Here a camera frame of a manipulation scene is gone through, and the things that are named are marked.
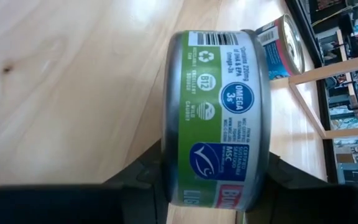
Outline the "wooden slatted shelf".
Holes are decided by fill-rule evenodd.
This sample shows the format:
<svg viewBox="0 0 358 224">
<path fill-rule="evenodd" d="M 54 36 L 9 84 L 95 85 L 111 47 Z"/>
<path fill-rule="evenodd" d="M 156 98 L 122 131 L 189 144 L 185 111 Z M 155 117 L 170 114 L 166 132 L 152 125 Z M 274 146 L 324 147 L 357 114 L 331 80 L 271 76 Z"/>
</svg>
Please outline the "wooden slatted shelf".
<svg viewBox="0 0 358 224">
<path fill-rule="evenodd" d="M 335 138 L 346 138 L 352 136 L 358 136 L 358 128 L 355 129 L 340 129 L 327 131 L 321 124 L 316 113 L 308 106 L 300 91 L 297 88 L 298 84 L 308 83 L 316 80 L 322 80 L 333 75 L 339 75 L 342 73 L 349 73 L 358 70 L 358 57 L 346 61 L 342 61 L 335 64 L 330 64 L 325 67 L 316 68 L 305 72 L 302 75 L 297 75 L 288 78 L 288 84 L 293 92 L 294 96 L 298 100 L 299 104 L 303 108 L 307 117 L 311 121 L 315 130 L 318 132 L 322 139 L 335 139 Z"/>
</svg>

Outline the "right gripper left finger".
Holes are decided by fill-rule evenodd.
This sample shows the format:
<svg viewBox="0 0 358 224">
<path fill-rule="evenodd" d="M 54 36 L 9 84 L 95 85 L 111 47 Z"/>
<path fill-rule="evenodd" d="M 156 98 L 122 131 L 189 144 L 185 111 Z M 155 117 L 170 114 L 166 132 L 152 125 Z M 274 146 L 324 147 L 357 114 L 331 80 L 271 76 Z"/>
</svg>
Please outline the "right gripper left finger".
<svg viewBox="0 0 358 224">
<path fill-rule="evenodd" d="M 165 224 L 157 141 L 102 184 L 0 185 L 0 224 Z"/>
</svg>

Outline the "blue Wild Planet seafood can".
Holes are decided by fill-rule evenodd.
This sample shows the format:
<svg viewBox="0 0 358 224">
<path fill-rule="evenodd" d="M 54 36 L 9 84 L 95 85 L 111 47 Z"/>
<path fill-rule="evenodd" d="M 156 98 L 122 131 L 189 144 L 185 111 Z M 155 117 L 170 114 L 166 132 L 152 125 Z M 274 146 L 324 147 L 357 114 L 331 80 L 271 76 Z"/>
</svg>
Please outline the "blue Wild Planet seafood can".
<svg viewBox="0 0 358 224">
<path fill-rule="evenodd" d="M 289 14 L 258 28 L 271 80 L 301 75 L 305 71 L 305 58 L 301 36 Z"/>
</svg>

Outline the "green Bumble Bee tuna can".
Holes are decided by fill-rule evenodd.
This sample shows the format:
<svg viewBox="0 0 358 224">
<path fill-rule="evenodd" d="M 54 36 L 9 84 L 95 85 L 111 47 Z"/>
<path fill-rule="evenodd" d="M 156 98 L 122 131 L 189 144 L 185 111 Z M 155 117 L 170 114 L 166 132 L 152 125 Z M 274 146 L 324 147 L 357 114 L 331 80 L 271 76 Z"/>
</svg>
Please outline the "green Bumble Bee tuna can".
<svg viewBox="0 0 358 224">
<path fill-rule="evenodd" d="M 168 45 L 162 118 L 165 194 L 177 206 L 250 210 L 267 172 L 272 109 L 252 30 L 184 30 Z"/>
</svg>

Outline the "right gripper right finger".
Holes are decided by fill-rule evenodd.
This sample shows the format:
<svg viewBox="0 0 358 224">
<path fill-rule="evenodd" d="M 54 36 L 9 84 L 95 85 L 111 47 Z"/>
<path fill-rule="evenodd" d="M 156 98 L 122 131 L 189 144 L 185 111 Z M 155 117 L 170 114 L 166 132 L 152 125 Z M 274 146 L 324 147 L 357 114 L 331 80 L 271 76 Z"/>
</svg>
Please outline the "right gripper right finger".
<svg viewBox="0 0 358 224">
<path fill-rule="evenodd" d="M 327 183 L 270 153 L 246 224 L 358 224 L 358 185 Z"/>
</svg>

